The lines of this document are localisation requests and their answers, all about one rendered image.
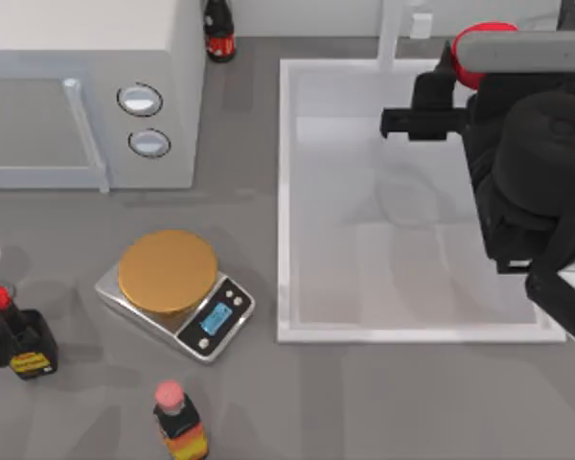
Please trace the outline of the white tall tap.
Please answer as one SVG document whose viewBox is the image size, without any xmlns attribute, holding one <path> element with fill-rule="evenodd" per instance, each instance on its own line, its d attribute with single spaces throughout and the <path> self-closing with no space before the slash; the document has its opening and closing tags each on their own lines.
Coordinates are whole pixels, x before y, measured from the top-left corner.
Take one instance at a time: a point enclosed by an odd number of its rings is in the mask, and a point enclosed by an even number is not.
<svg viewBox="0 0 575 460">
<path fill-rule="evenodd" d="M 409 37 L 428 39 L 431 37 L 433 12 L 431 0 L 382 0 L 377 64 L 382 73 L 392 70 L 397 42 L 400 36 L 403 11 L 407 10 Z"/>
</svg>

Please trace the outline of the silver kitchen scale gold plate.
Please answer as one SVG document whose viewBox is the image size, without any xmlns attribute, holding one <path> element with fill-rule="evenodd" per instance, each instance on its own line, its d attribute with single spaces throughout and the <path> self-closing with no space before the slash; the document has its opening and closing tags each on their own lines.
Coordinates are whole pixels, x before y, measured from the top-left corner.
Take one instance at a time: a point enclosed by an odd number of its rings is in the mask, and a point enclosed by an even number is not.
<svg viewBox="0 0 575 460">
<path fill-rule="evenodd" d="M 222 354 L 256 307 L 250 293 L 219 270 L 210 243 L 177 229 L 129 245 L 95 290 L 114 312 L 202 363 Z"/>
</svg>

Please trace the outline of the microwave oven door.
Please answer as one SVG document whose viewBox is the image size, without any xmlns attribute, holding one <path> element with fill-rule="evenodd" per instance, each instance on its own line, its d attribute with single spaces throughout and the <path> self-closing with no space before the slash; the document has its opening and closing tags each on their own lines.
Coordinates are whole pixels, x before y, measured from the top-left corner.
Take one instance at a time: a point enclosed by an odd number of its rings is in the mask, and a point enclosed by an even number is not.
<svg viewBox="0 0 575 460">
<path fill-rule="evenodd" d="M 99 190 L 65 79 L 0 80 L 0 189 Z"/>
</svg>

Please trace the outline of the black bottle pink cap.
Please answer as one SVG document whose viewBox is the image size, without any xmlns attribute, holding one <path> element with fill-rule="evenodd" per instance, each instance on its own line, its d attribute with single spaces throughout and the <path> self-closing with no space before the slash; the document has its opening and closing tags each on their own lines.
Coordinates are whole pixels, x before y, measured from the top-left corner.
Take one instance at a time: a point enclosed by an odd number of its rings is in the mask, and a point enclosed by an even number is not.
<svg viewBox="0 0 575 460">
<path fill-rule="evenodd" d="M 158 383 L 153 415 L 172 460 L 205 460 L 207 436 L 195 405 L 174 379 Z"/>
</svg>

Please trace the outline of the dark bottle red label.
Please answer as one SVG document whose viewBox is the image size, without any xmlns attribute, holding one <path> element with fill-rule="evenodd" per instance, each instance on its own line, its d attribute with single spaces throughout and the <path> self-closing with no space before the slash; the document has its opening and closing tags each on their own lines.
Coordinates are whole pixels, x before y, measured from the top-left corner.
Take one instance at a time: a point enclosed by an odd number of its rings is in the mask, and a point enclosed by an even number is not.
<svg viewBox="0 0 575 460">
<path fill-rule="evenodd" d="M 203 31 L 206 53 L 211 61 L 223 63 L 235 57 L 235 27 L 227 0 L 206 0 Z"/>
</svg>

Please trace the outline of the round microwave knob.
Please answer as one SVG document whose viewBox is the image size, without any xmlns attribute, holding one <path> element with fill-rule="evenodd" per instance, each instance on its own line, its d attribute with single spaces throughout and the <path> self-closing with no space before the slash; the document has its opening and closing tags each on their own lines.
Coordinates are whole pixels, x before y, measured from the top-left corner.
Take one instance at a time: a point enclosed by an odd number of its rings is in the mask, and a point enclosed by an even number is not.
<svg viewBox="0 0 575 460">
<path fill-rule="evenodd" d="M 116 100 L 122 110 L 134 117 L 152 117 L 159 113 L 164 105 L 160 92 L 154 87 L 137 82 L 117 91 Z"/>
<path fill-rule="evenodd" d="M 166 155 L 172 148 L 170 138 L 162 131 L 152 128 L 130 133 L 127 143 L 134 153 L 151 159 Z"/>
</svg>

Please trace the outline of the pale grey rounded box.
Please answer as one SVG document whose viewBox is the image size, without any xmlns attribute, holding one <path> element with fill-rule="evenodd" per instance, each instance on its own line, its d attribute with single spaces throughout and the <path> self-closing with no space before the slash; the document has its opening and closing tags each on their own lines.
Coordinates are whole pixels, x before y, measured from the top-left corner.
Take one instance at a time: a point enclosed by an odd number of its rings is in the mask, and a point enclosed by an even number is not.
<svg viewBox="0 0 575 460">
<path fill-rule="evenodd" d="M 575 31 L 469 33 L 456 56 L 474 73 L 575 72 Z"/>
</svg>

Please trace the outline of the pale microwave oven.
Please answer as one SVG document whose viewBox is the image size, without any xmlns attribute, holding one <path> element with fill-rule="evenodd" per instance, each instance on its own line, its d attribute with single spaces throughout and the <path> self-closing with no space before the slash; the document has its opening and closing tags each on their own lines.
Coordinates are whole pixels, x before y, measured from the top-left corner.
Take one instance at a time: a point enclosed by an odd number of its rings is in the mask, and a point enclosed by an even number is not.
<svg viewBox="0 0 575 460">
<path fill-rule="evenodd" d="M 0 80 L 82 81 L 113 189 L 185 189 L 194 180 L 205 55 L 199 0 L 0 0 Z M 137 82 L 164 105 L 134 117 L 116 95 Z M 128 135 L 166 134 L 171 150 L 144 158 Z"/>
</svg>

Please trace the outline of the red cup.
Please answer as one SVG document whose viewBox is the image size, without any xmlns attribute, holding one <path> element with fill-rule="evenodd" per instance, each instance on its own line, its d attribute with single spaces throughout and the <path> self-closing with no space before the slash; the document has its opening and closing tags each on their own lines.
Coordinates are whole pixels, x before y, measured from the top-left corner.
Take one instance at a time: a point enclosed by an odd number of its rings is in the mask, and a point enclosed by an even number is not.
<svg viewBox="0 0 575 460">
<path fill-rule="evenodd" d="M 466 70 L 457 56 L 457 45 L 465 35 L 474 32 L 516 32 L 517 30 L 518 27 L 512 23 L 488 21 L 470 25 L 461 31 L 451 43 L 451 64 L 457 80 L 469 89 L 477 90 L 481 79 L 484 77 L 484 74 Z"/>
</svg>

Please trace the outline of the white sink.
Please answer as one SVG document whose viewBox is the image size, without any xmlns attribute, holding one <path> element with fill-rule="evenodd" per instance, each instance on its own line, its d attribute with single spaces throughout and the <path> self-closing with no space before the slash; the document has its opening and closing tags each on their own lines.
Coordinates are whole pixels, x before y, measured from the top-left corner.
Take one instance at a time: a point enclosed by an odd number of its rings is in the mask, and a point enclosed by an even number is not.
<svg viewBox="0 0 575 460">
<path fill-rule="evenodd" d="M 562 343 L 484 251 L 462 143 L 380 135 L 431 59 L 280 63 L 277 338 Z"/>
</svg>

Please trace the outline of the black bottle red cap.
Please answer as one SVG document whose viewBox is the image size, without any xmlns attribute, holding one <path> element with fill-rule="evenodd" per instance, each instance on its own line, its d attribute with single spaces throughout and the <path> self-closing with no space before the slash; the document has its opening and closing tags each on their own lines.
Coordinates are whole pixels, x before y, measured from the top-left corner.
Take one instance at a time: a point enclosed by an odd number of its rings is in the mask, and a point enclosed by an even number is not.
<svg viewBox="0 0 575 460">
<path fill-rule="evenodd" d="M 0 286 L 0 312 L 14 339 L 10 368 L 22 380 L 54 374 L 58 370 L 58 345 L 44 316 L 14 303 L 14 291 Z"/>
</svg>

